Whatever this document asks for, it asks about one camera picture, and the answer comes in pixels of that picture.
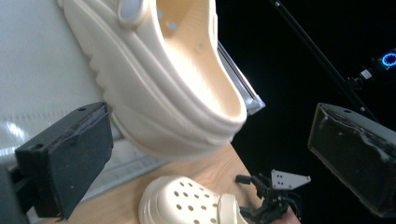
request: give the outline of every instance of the blue light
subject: blue light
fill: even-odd
[[[396,53],[387,53],[384,57],[382,57],[382,64],[387,67],[396,65]]]

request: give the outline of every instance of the black background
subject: black background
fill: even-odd
[[[308,0],[298,3],[288,1],[289,5],[285,4],[285,6],[290,7],[290,13],[301,21],[302,26],[305,25],[306,31],[315,37],[315,41],[322,49],[325,49],[323,51],[340,73],[346,77],[355,76],[368,57],[395,47],[390,45],[389,37],[382,36],[392,35],[393,31],[385,29],[385,26],[385,30],[379,27],[373,28],[376,27],[375,21],[370,20],[375,17],[371,16],[365,22],[372,22],[372,28],[362,29],[376,32],[376,35],[371,37],[375,37],[375,41],[369,41],[367,37],[362,41],[365,42],[364,45],[361,42],[357,45],[348,45],[353,43],[353,36],[361,34],[356,34],[356,30],[347,29],[352,26],[351,23],[343,29],[337,26],[337,23],[342,23],[346,19],[338,16],[337,13],[332,14],[332,10],[340,7],[347,14],[360,2],[349,2],[349,9],[343,7],[345,2],[338,2],[338,5],[332,5],[333,9],[329,9],[330,7],[326,5],[322,6],[322,1],[311,5],[314,1]],[[218,0],[217,12],[219,41],[266,103],[264,109],[247,119],[247,123],[233,140],[235,150],[250,173],[269,175],[272,169],[276,169],[310,175],[312,182],[296,190],[304,200],[303,223],[396,223],[395,219],[372,215],[359,199],[308,150],[307,141],[317,103],[340,105],[346,108],[350,108],[351,103],[335,88],[329,74],[319,65],[306,45],[290,29],[270,2]],[[354,8],[351,13],[361,13],[361,11],[359,8]],[[348,22],[359,21],[359,18],[352,16],[351,21]],[[381,120],[384,120],[384,123],[391,124],[392,116],[389,113],[381,114],[381,111],[389,108],[385,103],[388,103],[394,94],[388,98],[373,100],[383,93],[375,92],[373,95],[373,92],[370,90],[364,93],[366,95],[362,93],[359,95],[365,97],[365,102],[380,102],[381,104],[378,105],[370,103],[370,108]]]

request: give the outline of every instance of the shoe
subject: shoe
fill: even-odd
[[[58,0],[122,135],[168,161],[230,143],[247,110],[217,54],[214,0]]]
[[[218,195],[186,176],[163,176],[145,189],[141,224],[245,224],[235,197]]]

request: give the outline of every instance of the wooden table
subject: wooden table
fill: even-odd
[[[216,193],[235,195],[239,205],[257,208],[262,201],[252,185],[236,184],[236,175],[249,175],[231,145],[200,161],[171,162],[121,186],[78,205],[68,223],[139,223],[137,210],[146,186],[162,175],[184,175]],[[274,224],[296,224],[300,221],[290,209]]]

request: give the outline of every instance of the clog ventilation hole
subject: clog ventilation hole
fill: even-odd
[[[157,9],[157,17],[158,20],[161,20],[163,18],[163,12],[160,9]],[[177,29],[177,23],[175,23],[174,21],[168,21],[166,25],[172,31],[175,31]]]
[[[202,187],[196,187],[194,186],[192,183],[188,182],[182,182],[180,181],[179,186],[177,189],[175,189],[174,191],[174,195],[176,198],[189,198],[189,203],[186,204],[182,204],[182,203],[175,203],[175,207],[177,208],[177,210],[179,210],[180,212],[184,212],[184,211],[190,211],[190,212],[194,212],[196,210],[201,210],[202,212],[204,211],[209,211],[210,209],[215,208],[216,210],[218,209],[218,204],[217,203],[209,203],[209,199],[211,197],[219,197],[218,194],[214,194],[212,192],[207,192],[206,189],[202,188]],[[200,200],[200,199],[205,199],[206,203],[202,203],[202,201],[196,201],[196,200]],[[219,223],[218,222],[218,218],[217,217],[210,217],[209,218],[210,223]],[[203,224],[203,223],[208,223],[207,220],[203,221],[203,220],[198,220],[195,219],[193,222],[193,224]]]

